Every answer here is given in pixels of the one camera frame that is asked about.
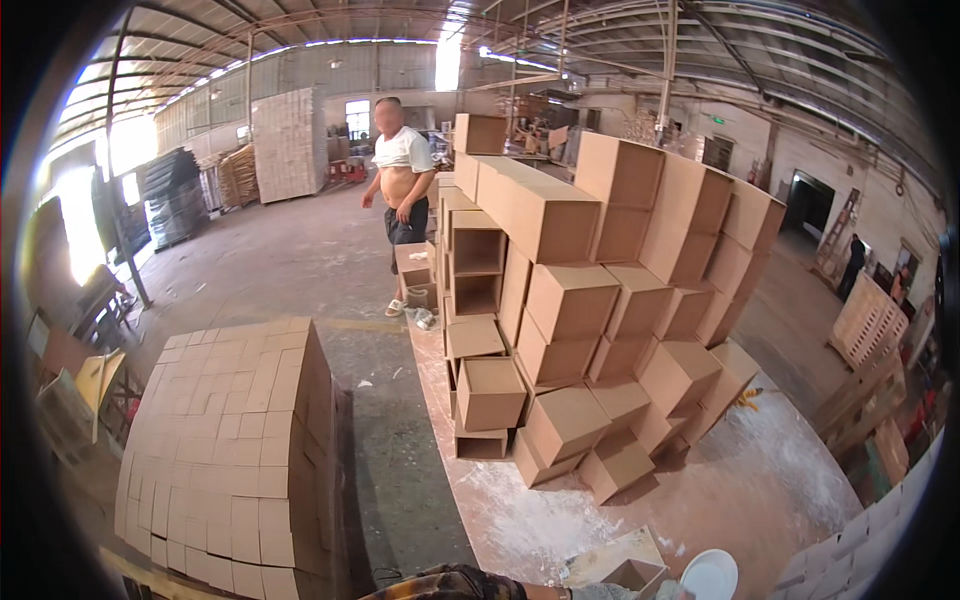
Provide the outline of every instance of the concrete floor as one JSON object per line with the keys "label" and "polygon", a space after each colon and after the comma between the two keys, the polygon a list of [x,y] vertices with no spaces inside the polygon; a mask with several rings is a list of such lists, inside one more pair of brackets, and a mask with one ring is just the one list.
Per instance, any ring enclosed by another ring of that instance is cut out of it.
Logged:
{"label": "concrete floor", "polygon": [[849,374],[827,337],[843,302],[814,276],[816,243],[784,231],[731,337],[810,418]]}
{"label": "concrete floor", "polygon": [[361,193],[356,186],[234,209],[155,255],[141,272],[155,304],[140,317],[146,338],[132,358],[149,373],[170,335],[312,317],[334,375],[354,390],[357,492],[373,578],[383,586],[434,564],[474,564],[474,557],[406,322],[383,315],[396,284],[384,204],[364,210]]}

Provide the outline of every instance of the workbench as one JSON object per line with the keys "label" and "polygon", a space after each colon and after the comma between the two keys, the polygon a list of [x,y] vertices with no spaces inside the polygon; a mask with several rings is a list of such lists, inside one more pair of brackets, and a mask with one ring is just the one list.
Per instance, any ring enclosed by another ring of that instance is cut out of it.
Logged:
{"label": "workbench", "polygon": [[454,457],[440,331],[408,323],[427,411],[477,563],[537,584],[559,584],[564,561],[648,526],[672,575],[709,548],[740,567],[734,598],[766,596],[794,553],[840,531],[863,509],[840,467],[763,372],[764,392],[733,407],[685,465],[594,505],[576,474],[528,490],[513,461]]}

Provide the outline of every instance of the lifted shirt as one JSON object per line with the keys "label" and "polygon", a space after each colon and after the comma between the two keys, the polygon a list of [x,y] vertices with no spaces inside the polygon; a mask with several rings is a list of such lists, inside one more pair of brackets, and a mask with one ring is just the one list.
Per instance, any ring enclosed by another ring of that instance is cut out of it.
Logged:
{"label": "lifted shirt", "polygon": [[373,164],[379,169],[410,167],[414,173],[433,171],[430,145],[422,135],[405,125],[389,140],[384,139],[383,134],[377,137],[373,152]]}

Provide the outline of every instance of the man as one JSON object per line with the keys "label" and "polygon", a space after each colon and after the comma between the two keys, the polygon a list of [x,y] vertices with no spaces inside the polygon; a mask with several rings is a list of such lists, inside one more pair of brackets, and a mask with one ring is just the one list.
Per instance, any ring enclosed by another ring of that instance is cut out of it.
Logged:
{"label": "man", "polygon": [[856,274],[863,269],[867,261],[867,247],[863,245],[860,238],[855,233],[850,242],[850,260],[847,261],[847,269],[843,272],[843,278],[840,279],[840,285],[837,286],[837,296],[840,300],[846,302],[850,296],[850,291],[856,283]]}
{"label": "man", "polygon": [[[361,205],[370,208],[377,190],[383,192],[383,200],[387,203],[384,221],[391,246],[425,242],[426,190],[435,174],[430,146],[422,135],[403,125],[403,106],[394,96],[376,101],[373,122],[380,130],[373,146],[373,164],[377,171]],[[385,314],[399,317],[403,314],[405,302],[400,276],[396,272],[396,248],[392,248],[390,257],[390,271],[396,276],[396,292]]]}

